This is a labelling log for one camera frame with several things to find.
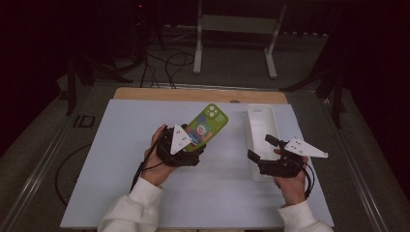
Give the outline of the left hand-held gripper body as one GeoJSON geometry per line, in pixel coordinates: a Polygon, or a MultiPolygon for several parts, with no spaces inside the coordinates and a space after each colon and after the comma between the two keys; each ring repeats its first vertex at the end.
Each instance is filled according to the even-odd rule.
{"type": "Polygon", "coordinates": [[[166,127],[157,144],[158,157],[172,167],[197,166],[198,154],[185,150],[190,143],[190,137],[181,126],[166,127]]]}

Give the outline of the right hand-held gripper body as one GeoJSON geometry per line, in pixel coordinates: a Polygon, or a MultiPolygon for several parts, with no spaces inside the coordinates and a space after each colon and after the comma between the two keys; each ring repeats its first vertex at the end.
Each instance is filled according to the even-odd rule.
{"type": "Polygon", "coordinates": [[[279,159],[263,160],[258,163],[259,172],[282,178],[296,177],[303,169],[303,157],[326,159],[329,154],[308,144],[299,138],[293,138],[287,142],[281,140],[279,159]]]}

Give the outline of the white oblong tray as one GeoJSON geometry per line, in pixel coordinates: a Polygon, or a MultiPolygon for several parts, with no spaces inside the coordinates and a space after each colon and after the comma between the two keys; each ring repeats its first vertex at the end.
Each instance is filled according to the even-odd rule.
{"type": "Polygon", "coordinates": [[[264,160],[278,160],[275,146],[265,140],[267,134],[279,138],[274,109],[268,104],[250,104],[245,123],[248,149],[264,160]]]}

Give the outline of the green cartoon phone case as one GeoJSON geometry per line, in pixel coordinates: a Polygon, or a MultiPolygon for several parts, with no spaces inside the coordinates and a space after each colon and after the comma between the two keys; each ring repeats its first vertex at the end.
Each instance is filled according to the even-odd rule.
{"type": "Polygon", "coordinates": [[[190,144],[185,147],[193,152],[209,142],[228,123],[228,116],[214,103],[209,103],[185,128],[190,144]]]}

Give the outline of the person's left hand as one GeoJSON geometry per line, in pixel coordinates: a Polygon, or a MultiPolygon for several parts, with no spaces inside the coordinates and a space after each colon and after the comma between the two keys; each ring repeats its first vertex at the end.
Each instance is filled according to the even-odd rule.
{"type": "Polygon", "coordinates": [[[171,167],[163,164],[161,159],[157,155],[157,147],[155,142],[161,136],[165,125],[161,125],[152,136],[151,146],[145,151],[145,164],[140,177],[151,183],[152,185],[159,187],[169,175],[176,170],[176,167],[171,167]]]}

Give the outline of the person's right hand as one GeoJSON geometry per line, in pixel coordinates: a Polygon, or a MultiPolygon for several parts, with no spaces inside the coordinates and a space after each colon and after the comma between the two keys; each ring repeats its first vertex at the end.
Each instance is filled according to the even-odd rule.
{"type": "Polygon", "coordinates": [[[304,169],[302,169],[296,177],[275,177],[274,182],[281,190],[285,207],[297,205],[307,199],[305,194],[306,173],[304,169]]]}

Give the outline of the black tripod stand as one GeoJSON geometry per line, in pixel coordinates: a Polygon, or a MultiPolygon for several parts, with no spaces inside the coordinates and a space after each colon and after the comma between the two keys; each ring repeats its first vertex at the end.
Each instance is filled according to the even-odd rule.
{"type": "Polygon", "coordinates": [[[329,36],[308,77],[288,87],[280,88],[282,92],[294,92],[310,83],[320,80],[314,91],[318,99],[327,99],[332,95],[332,119],[340,128],[340,111],[342,109],[342,82],[347,53],[345,39],[336,34],[329,36]]]}

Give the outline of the white board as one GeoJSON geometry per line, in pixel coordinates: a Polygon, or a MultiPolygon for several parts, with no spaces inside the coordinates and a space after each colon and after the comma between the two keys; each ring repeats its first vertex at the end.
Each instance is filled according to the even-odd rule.
{"type": "MultiPolygon", "coordinates": [[[[162,124],[190,122],[199,101],[112,100],[108,103],[61,225],[92,229],[118,197],[129,193],[133,176],[162,124]]],[[[271,229],[283,222],[283,199],[272,183],[249,173],[245,133],[247,105],[221,103],[227,125],[207,144],[195,167],[174,171],[163,185],[161,229],[271,229]]]]}

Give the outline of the white metal stand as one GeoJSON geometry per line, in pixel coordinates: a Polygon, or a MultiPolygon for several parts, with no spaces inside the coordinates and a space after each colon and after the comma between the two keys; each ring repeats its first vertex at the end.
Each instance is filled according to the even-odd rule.
{"type": "Polygon", "coordinates": [[[217,14],[204,14],[202,11],[203,0],[197,0],[197,24],[196,24],[196,48],[193,60],[193,73],[201,73],[202,65],[202,32],[219,31],[219,32],[236,32],[236,33],[253,33],[271,35],[272,39],[268,46],[264,48],[264,56],[267,64],[267,70],[271,79],[278,77],[276,66],[273,58],[273,51],[278,39],[279,29],[287,6],[280,6],[278,16],[275,18],[230,16],[217,14]]]}

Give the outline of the black curtain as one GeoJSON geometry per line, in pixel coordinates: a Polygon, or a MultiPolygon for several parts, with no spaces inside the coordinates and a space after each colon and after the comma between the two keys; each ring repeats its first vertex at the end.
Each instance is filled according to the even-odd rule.
{"type": "MultiPolygon", "coordinates": [[[[287,6],[279,31],[330,35],[342,31],[410,37],[410,0],[203,0],[208,15],[275,18],[287,6]]],[[[197,0],[161,0],[162,22],[195,27],[197,0]]]]}

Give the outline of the black rectangular floor frame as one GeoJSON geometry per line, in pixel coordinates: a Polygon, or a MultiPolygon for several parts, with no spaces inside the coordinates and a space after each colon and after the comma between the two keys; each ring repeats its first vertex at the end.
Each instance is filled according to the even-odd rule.
{"type": "Polygon", "coordinates": [[[73,127],[74,128],[92,128],[95,124],[96,117],[89,115],[77,115],[73,127]]]}

